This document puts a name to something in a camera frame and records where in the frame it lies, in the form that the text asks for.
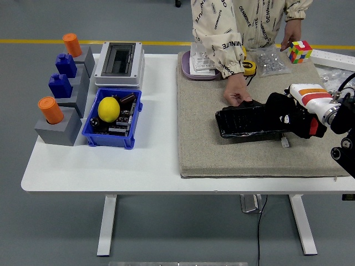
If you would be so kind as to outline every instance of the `orange cap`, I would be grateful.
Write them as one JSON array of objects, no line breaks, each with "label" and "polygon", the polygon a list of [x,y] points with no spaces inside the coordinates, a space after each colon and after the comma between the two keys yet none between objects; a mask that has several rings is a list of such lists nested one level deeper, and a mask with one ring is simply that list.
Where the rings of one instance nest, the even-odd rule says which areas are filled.
[{"label": "orange cap", "polygon": [[63,41],[67,47],[68,53],[71,54],[72,57],[78,57],[83,53],[76,34],[68,33],[64,35]]},{"label": "orange cap", "polygon": [[38,102],[38,107],[44,114],[48,123],[52,125],[61,122],[64,118],[63,112],[53,97],[44,97],[40,99]]}]

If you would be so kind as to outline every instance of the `blue plastic crate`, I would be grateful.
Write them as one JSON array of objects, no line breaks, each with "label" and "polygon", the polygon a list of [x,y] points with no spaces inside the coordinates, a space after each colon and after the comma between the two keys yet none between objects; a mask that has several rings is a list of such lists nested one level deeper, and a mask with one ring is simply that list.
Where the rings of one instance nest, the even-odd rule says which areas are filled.
[{"label": "blue plastic crate", "polygon": [[[131,128],[129,130],[128,136],[115,136],[115,135],[103,135],[94,133],[93,127],[90,124],[90,119],[98,116],[98,106],[101,100],[105,97],[117,96],[123,98],[129,94],[133,93],[136,96],[136,107],[133,112]],[[94,104],[90,110],[90,114],[84,125],[82,134],[88,139],[88,145],[91,147],[95,146],[114,146],[114,147],[124,147],[127,150],[133,149],[134,146],[134,131],[136,128],[139,113],[143,108],[143,104],[140,102],[141,91],[131,90],[125,88],[105,88],[101,87],[98,89]]]}]

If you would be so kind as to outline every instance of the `yellow floor line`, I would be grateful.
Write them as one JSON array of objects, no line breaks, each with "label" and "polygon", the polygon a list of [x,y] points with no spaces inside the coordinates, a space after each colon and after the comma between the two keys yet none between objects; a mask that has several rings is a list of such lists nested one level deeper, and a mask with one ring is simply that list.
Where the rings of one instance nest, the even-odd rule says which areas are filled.
[{"label": "yellow floor line", "polygon": [[[190,46],[191,42],[163,42],[163,41],[122,41],[122,40],[80,40],[81,44],[103,44],[104,42],[142,42],[143,45],[162,45],[162,46]],[[11,44],[63,44],[62,40],[41,40],[41,39],[0,39],[0,43]],[[313,49],[323,50],[355,50],[354,45],[322,45],[313,44]]]}]

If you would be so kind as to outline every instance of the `sleeve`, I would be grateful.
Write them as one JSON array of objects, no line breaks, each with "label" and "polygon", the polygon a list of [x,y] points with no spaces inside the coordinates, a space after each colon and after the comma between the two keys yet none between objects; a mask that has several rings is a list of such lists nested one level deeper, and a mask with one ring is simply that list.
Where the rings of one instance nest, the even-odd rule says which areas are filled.
[{"label": "sleeve", "polygon": [[312,2],[313,0],[286,0],[285,21],[287,22],[295,18],[304,19],[306,17],[305,10],[310,7]]},{"label": "sleeve", "polygon": [[232,0],[191,0],[195,42],[202,43],[223,78],[243,73],[244,53]]}]

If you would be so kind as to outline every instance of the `white table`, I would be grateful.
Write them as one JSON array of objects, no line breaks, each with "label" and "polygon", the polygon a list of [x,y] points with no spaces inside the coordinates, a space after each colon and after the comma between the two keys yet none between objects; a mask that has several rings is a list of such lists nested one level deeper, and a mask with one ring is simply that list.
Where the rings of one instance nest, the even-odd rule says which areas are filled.
[{"label": "white table", "polygon": [[[110,252],[117,195],[290,195],[303,251],[305,254],[317,254],[301,195],[355,193],[355,179],[182,179],[178,160],[177,58],[177,55],[145,55],[141,97],[143,109],[138,118],[132,150],[89,147],[81,134],[73,147],[45,144],[38,137],[22,179],[22,188],[29,193],[106,195],[98,255],[109,255]],[[96,90],[92,80],[84,117],[89,114]]]}]

